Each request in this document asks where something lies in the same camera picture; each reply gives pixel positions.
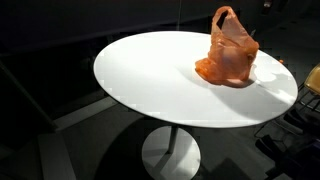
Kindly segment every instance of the white round table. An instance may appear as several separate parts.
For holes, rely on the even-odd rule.
[[[138,34],[104,48],[95,60],[94,73],[101,87],[118,102],[178,125],[256,125],[280,116],[294,104],[298,94],[294,77],[260,50],[249,86],[231,88],[204,81],[194,70],[195,62],[206,57],[209,48],[209,34]],[[200,150],[184,130],[172,128],[170,137],[170,127],[162,127],[147,137],[142,158],[155,179],[191,179],[199,168]]]

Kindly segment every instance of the table top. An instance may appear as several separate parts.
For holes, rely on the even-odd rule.
[[[129,36],[105,47],[94,62],[100,86],[125,106],[160,120],[207,128],[243,127],[274,119],[295,102],[288,69],[258,51],[244,88],[217,86],[195,72],[210,35],[160,31]]]

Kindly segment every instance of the dark background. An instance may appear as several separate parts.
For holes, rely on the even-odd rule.
[[[214,12],[229,5],[258,34],[308,15],[314,2],[273,0],[265,9],[265,0],[183,0],[180,30],[210,33]],[[129,35],[176,30],[178,11],[177,0],[2,0],[0,59],[54,120],[106,96],[92,72],[101,49]],[[0,143],[18,149],[49,131],[3,73],[0,99]]]

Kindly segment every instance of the table base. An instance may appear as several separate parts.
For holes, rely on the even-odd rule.
[[[144,167],[154,179],[192,179],[200,166],[200,149],[193,137],[178,128],[173,152],[168,152],[171,127],[153,131],[142,147]]]

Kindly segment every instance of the orange plastic bag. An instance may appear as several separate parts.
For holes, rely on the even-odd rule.
[[[217,23],[222,22],[222,16],[225,18],[220,29]],[[232,8],[223,6],[212,19],[208,57],[197,61],[195,70],[212,84],[243,87],[247,84],[258,48],[259,44],[249,36]]]

